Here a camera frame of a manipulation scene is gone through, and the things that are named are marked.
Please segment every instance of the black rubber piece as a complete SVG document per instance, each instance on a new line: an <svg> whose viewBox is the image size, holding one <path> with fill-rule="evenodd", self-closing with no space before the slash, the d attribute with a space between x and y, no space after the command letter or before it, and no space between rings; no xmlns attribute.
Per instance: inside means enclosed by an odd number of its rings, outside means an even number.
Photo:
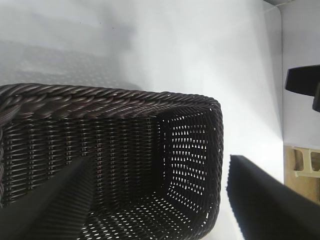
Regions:
<svg viewBox="0 0 320 240"><path fill-rule="evenodd" d="M244 156L231 156L227 193L246 240L320 239L320 206Z"/></svg>
<svg viewBox="0 0 320 240"><path fill-rule="evenodd" d="M315 96L320 82L320 65L295 67L288 70L285 89L297 94Z"/></svg>
<svg viewBox="0 0 320 240"><path fill-rule="evenodd" d="M4 240L75 240L93 199L91 161L80 158L0 210Z"/></svg>

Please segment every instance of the white table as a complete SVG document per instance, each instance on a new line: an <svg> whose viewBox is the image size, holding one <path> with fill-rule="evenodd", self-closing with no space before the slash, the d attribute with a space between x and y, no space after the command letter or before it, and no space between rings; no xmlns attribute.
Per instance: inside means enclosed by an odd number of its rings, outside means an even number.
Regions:
<svg viewBox="0 0 320 240"><path fill-rule="evenodd" d="M260 0L0 0L0 84L203 94L220 101L220 214L204 239L242 239L229 155L283 181L281 16Z"/></svg>

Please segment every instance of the white wall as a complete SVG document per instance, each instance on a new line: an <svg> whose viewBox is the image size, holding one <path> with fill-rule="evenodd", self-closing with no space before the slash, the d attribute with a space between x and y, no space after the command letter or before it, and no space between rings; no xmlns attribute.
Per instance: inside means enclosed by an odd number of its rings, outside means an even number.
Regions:
<svg viewBox="0 0 320 240"><path fill-rule="evenodd" d="M281 16L262 0L0 0L0 84L202 94L220 101L220 214L206 240L242 239L230 154L283 182Z"/></svg>
<svg viewBox="0 0 320 240"><path fill-rule="evenodd" d="M281 6L283 83L290 68L320 64L320 1L296 0ZM283 141L320 149L320 113L313 97L283 90Z"/></svg>

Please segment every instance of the black foam pad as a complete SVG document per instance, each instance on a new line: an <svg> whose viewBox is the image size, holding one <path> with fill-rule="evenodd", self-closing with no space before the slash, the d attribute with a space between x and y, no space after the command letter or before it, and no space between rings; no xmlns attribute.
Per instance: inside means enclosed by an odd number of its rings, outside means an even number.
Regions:
<svg viewBox="0 0 320 240"><path fill-rule="evenodd" d="M320 239L320 206L244 156L231 156L227 193L246 240Z"/></svg>

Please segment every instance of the dark brown wicker basket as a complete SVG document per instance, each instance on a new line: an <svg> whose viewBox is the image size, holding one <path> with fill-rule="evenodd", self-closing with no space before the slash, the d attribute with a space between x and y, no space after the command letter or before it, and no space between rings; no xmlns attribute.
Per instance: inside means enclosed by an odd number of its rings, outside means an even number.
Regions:
<svg viewBox="0 0 320 240"><path fill-rule="evenodd" d="M196 240L219 212L223 124L202 95L89 86L0 87L5 208L81 156L94 199L78 239Z"/></svg>

